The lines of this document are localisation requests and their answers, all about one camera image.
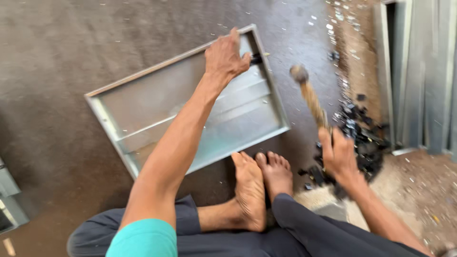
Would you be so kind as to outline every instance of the bare foot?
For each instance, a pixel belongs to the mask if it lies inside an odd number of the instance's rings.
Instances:
[[[262,232],[266,225],[262,171],[245,152],[233,153],[232,159],[236,167],[235,200],[241,207],[244,228]]]
[[[267,152],[268,163],[265,154],[257,153],[255,161],[259,165],[265,180],[271,203],[276,195],[286,193],[292,196],[293,182],[289,162],[284,157],[273,152]]]

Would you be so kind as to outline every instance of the brown floor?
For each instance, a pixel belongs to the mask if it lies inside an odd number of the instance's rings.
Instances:
[[[18,200],[31,222],[0,239],[11,238],[19,257],[65,256],[67,237],[81,222],[124,206],[132,179],[83,94],[233,26],[258,25],[292,122],[291,131],[247,152],[277,151],[295,172],[311,165],[316,126],[288,70],[304,63],[327,112],[336,110],[325,5],[321,0],[2,3],[0,156],[23,190]],[[296,180],[296,187],[302,184],[302,178]],[[233,188],[233,164],[223,160],[187,176],[179,195],[191,193],[197,205],[206,205],[230,198]],[[5,254],[0,247],[0,256]]]

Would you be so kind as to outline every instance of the metal scrap pile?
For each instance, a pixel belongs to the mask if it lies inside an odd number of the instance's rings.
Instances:
[[[340,110],[333,115],[333,120],[341,123],[339,128],[347,137],[354,139],[357,166],[364,173],[365,179],[370,182],[381,170],[384,150],[390,147],[390,142],[384,140],[382,136],[383,129],[386,126],[374,124],[373,120],[367,116],[365,107],[359,108],[348,100],[342,101]],[[319,186],[325,183],[334,184],[335,195],[338,198],[344,198],[346,193],[324,171],[321,144],[318,142],[316,147],[319,153],[314,159],[318,165],[299,171],[299,175],[309,174],[311,179]]]

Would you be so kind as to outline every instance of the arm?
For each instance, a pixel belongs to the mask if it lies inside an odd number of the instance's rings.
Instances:
[[[354,140],[344,138],[338,128],[333,129],[333,146],[326,129],[319,130],[319,140],[322,144],[325,171],[331,174],[357,203],[371,232],[433,256],[411,229],[386,208],[369,188],[357,168]]]
[[[119,230],[143,219],[160,219],[176,229],[176,193],[197,152],[211,108],[222,89],[250,64],[250,53],[242,59],[239,56],[236,28],[229,36],[219,37],[205,57],[206,72],[146,160],[130,192]]]

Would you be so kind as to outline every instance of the teal shirt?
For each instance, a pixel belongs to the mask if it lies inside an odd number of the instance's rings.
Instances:
[[[113,238],[106,257],[177,257],[176,232],[163,220],[128,224]]]

